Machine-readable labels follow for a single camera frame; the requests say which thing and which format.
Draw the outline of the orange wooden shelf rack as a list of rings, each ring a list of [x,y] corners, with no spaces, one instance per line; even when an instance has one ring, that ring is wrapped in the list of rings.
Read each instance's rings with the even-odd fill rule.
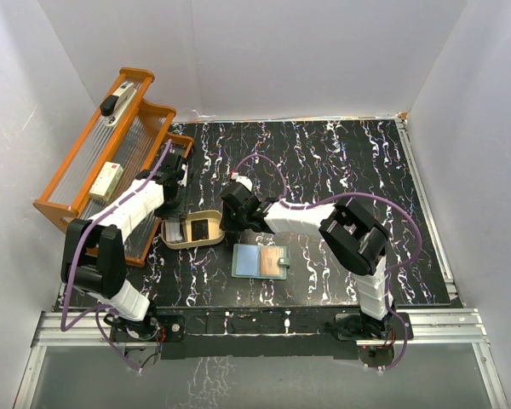
[[[145,100],[153,81],[148,70],[121,68],[107,94],[123,85],[134,94],[116,109],[118,116],[94,113],[40,198],[34,200],[33,206],[60,231],[65,232],[73,219],[87,220],[116,200],[136,175],[157,163],[167,141],[185,158],[189,156],[193,138],[169,131],[175,109]],[[108,162],[121,165],[123,174],[108,200],[93,199],[89,191]]]

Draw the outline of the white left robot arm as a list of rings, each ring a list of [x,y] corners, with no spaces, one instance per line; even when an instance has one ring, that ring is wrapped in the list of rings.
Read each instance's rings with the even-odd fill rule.
[[[72,290],[77,289],[106,305],[120,331],[141,340],[157,334],[155,303],[127,279],[124,244],[149,216],[179,219],[186,214],[187,176],[187,159],[167,152],[104,210],[69,223],[60,271],[66,285],[63,308],[68,308]]]

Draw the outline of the tan oval wooden tray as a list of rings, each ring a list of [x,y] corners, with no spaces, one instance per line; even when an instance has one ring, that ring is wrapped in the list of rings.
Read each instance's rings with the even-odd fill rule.
[[[221,219],[218,210],[188,213],[185,219],[165,218],[161,223],[161,238],[171,250],[217,245],[225,238]]]

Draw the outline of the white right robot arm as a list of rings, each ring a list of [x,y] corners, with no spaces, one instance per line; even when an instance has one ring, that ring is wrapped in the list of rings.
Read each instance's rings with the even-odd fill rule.
[[[244,182],[232,181],[221,192],[221,228],[228,232],[295,233],[321,238],[340,265],[355,278],[359,323],[344,335],[383,338],[393,328],[393,306],[385,277],[389,231],[357,199],[379,200],[369,193],[343,193],[317,204],[260,200]]]

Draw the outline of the mint green card holder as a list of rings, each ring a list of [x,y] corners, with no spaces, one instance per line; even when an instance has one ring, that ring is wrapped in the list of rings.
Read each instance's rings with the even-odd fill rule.
[[[233,247],[233,278],[285,280],[289,268],[289,252],[284,246],[235,244]]]

